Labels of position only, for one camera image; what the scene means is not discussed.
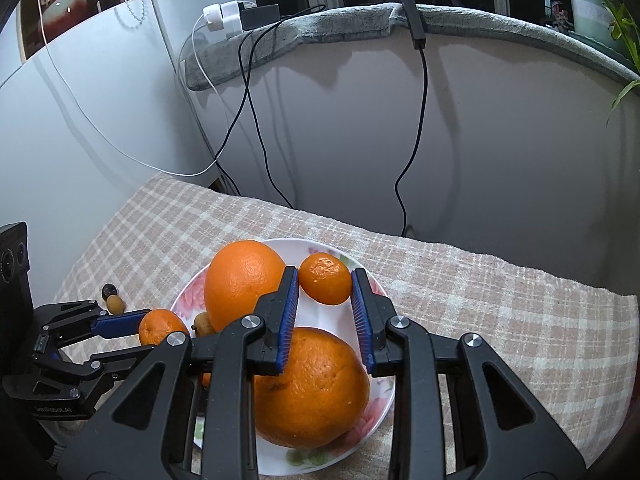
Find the potted spider plant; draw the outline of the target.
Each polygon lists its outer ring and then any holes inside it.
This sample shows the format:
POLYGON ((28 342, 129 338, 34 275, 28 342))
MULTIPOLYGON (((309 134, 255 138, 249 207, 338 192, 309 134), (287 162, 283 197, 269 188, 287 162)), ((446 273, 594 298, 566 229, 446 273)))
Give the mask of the potted spider plant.
POLYGON ((610 111, 615 112, 623 99, 639 88, 639 26, 622 0, 570 0, 564 6, 574 30, 563 35, 584 42, 634 72, 611 104, 610 111))

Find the small tangerine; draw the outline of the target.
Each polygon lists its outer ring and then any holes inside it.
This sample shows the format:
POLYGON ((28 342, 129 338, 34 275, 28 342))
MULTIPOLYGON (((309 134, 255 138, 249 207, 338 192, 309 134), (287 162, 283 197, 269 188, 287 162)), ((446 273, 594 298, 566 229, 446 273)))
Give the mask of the small tangerine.
POLYGON ((337 306, 352 293, 352 276, 340 259, 317 252, 308 256, 298 270, 299 285, 319 304, 337 306))

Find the white refrigerator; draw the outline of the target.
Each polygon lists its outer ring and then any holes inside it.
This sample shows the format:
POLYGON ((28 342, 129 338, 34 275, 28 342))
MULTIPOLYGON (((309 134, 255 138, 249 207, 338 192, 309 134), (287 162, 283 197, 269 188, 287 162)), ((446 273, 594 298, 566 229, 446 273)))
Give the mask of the white refrigerator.
POLYGON ((1 220, 28 227, 36 304, 158 170, 208 185, 209 150, 175 77, 151 0, 73 27, 27 60, 1 33, 1 220))

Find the white floral plate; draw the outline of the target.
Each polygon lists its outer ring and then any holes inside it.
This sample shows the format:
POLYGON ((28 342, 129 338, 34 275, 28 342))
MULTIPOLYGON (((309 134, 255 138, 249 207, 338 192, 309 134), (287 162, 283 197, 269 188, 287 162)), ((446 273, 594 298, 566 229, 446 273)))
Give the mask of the white floral plate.
MULTIPOLYGON (((351 255, 341 250, 302 238, 273 238, 264 244, 279 254, 289 266, 299 266, 308 256, 326 252, 340 259, 349 270, 361 266, 351 255)), ((205 311, 204 281, 206 269, 199 270, 188 281, 170 307, 170 310, 190 326, 194 318, 205 311)), ((300 292, 296 312, 297 326, 315 327, 325 330, 347 342, 355 351, 359 350, 356 327, 352 319, 352 306, 345 301, 338 306, 319 304, 300 292)), ((387 414, 394 405, 395 379, 391 377, 370 378, 369 402, 362 416, 347 434, 314 450, 284 448, 272 444, 262 437, 256 438, 258 472, 266 477, 289 477, 296 474, 311 474, 329 468, 361 448, 375 436, 387 414)))

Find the brown longan front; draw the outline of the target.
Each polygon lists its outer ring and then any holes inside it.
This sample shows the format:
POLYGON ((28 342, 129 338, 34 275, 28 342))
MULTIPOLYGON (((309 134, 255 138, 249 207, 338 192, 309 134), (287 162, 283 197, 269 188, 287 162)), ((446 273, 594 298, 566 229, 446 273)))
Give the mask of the brown longan front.
POLYGON ((213 328, 212 323, 209 321, 209 316, 206 312, 200 312, 194 318, 192 323, 192 330, 197 337, 205 337, 216 333, 216 330, 213 328))

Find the small figurine on sill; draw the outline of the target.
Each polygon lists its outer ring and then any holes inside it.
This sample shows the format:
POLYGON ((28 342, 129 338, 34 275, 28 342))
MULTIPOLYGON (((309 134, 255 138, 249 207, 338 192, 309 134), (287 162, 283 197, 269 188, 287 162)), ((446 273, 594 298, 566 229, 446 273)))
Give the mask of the small figurine on sill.
POLYGON ((558 0, 544 0, 544 18, 541 25, 561 34, 568 34, 574 30, 570 14, 558 0))

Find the medium tangerine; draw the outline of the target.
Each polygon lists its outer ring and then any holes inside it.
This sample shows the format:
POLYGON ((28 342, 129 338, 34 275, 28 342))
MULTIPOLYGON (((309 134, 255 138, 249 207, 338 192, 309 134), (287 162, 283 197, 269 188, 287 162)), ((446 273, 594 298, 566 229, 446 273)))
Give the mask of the medium tangerine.
POLYGON ((138 337, 142 346, 157 346, 173 332, 189 333, 182 319, 166 309, 147 313, 139 324, 138 337))

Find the brown longan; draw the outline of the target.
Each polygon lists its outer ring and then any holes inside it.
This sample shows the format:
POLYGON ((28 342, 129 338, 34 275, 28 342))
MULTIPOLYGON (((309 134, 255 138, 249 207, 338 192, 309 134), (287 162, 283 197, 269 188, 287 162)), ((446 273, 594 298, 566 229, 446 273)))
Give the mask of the brown longan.
POLYGON ((209 321, 209 316, 206 312, 200 312, 194 318, 192 323, 192 330, 197 337, 205 337, 216 333, 216 330, 213 328, 212 323, 209 321))
POLYGON ((122 300, 122 298, 120 298, 117 294, 107 296, 105 299, 105 305, 111 315, 120 315, 123 314, 126 310, 125 301, 122 300))

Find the dark plum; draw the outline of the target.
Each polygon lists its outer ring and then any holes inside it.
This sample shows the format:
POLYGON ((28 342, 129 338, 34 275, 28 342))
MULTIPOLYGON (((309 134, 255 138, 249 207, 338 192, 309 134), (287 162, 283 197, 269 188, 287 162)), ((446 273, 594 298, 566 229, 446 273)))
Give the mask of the dark plum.
POLYGON ((106 301, 108 297, 118 295, 118 290, 115 285, 111 283, 106 283, 103 285, 101 289, 101 295, 103 300, 106 301))

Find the black power adapter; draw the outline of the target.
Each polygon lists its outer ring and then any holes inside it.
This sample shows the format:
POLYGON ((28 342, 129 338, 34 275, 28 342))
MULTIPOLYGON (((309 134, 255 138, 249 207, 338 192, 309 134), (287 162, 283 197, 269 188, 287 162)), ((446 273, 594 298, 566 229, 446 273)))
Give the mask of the black power adapter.
POLYGON ((277 3, 264 6, 244 6, 240 9, 242 29, 246 32, 273 24, 281 18, 280 6, 277 3))

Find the beige checkered tablecloth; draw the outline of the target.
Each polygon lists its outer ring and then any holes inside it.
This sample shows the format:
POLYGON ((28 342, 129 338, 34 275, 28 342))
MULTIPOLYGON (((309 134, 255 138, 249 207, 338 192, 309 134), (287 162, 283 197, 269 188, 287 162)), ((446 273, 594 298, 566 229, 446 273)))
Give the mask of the beige checkered tablecloth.
POLYGON ((623 426, 639 353, 633 296, 165 176, 146 182, 114 214, 70 269, 56 300, 96 298, 112 283, 130 308, 167 308, 219 248, 270 238, 306 238, 346 252, 399 312, 432 333, 480 334, 587 463, 623 426))

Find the smooth navel orange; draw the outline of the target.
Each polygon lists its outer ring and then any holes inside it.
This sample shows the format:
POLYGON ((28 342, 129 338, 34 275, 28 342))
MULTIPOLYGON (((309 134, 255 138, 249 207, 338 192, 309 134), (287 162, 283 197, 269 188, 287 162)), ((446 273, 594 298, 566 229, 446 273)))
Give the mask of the smooth navel orange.
POLYGON ((275 292, 285 269, 282 258, 256 240, 238 240, 221 248, 204 284, 209 322, 216 332, 254 312, 258 299, 275 292))

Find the large rough mandarin orange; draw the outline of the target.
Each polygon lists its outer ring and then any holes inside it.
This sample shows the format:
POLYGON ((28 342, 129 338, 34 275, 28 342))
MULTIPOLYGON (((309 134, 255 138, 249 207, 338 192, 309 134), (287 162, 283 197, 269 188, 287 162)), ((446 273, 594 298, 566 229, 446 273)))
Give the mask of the large rough mandarin orange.
POLYGON ((296 327, 283 372, 254 379, 256 432, 286 448, 321 448, 355 426, 369 394, 368 375, 347 342, 296 327))

